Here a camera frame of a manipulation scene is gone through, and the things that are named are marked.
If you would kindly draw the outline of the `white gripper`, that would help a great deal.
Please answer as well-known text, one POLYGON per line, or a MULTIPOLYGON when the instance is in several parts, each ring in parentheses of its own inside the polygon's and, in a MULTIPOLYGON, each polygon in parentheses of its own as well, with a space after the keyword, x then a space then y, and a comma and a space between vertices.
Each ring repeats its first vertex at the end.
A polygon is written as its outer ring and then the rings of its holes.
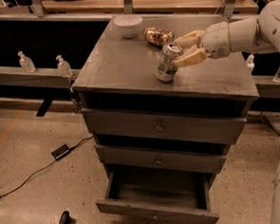
POLYGON ((229 24, 222 22, 209 25, 204 31, 193 30, 176 38, 175 43, 179 44, 183 49, 194 45, 198 47, 199 44, 202 47, 188 49, 186 53, 178 56, 172 62, 176 67, 197 65, 207 57, 213 59, 227 57, 231 52, 229 24))

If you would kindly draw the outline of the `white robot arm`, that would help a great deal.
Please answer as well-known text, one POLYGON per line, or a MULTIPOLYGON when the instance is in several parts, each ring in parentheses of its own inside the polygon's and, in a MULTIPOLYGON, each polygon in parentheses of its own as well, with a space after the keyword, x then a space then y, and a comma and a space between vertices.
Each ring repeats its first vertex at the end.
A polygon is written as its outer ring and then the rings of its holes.
MULTIPOLYGON (((184 52, 174 61, 178 67, 219 59, 232 52, 280 54, 280 0, 269 2, 258 16, 237 22, 212 24, 175 40, 184 52)), ((280 161, 277 165, 271 206, 271 224, 280 224, 280 161)))

